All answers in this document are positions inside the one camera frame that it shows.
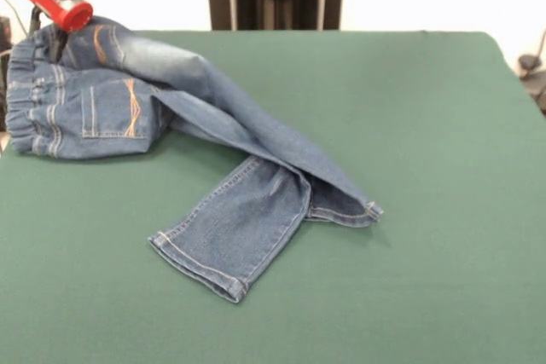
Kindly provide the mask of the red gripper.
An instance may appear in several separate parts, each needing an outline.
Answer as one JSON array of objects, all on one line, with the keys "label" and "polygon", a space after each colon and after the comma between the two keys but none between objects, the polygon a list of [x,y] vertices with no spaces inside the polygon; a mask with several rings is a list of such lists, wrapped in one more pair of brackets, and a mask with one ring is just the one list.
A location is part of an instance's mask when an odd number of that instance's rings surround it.
[{"label": "red gripper", "polygon": [[51,42],[51,61],[61,59],[68,40],[68,32],[74,32],[86,26],[92,15],[93,7],[87,0],[29,0],[32,12],[28,35],[41,28],[41,14],[48,17],[55,25]]}]

